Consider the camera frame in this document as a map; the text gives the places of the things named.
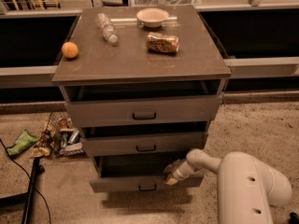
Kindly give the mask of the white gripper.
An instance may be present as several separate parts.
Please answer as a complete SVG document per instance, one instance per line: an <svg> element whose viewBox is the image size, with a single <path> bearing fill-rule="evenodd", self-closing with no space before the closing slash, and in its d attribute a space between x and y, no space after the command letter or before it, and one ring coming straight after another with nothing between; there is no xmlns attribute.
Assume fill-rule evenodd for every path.
<svg viewBox="0 0 299 224"><path fill-rule="evenodd" d="M195 168L188 164L186 160L177 160L164 168L164 174L169 174L166 176L164 183L169 186L175 185L178 181L192 175L194 170Z"/></svg>

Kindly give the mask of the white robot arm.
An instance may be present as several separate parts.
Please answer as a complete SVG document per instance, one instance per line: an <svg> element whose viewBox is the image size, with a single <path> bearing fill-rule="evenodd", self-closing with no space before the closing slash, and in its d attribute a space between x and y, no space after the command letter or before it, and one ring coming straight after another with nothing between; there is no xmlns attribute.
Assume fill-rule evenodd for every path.
<svg viewBox="0 0 299 224"><path fill-rule="evenodd" d="M164 168L164 183L175 185L201 169L217 176L218 224L273 224L270 208L292 198L292 185L283 173L244 152L219 159L192 149Z"/></svg>

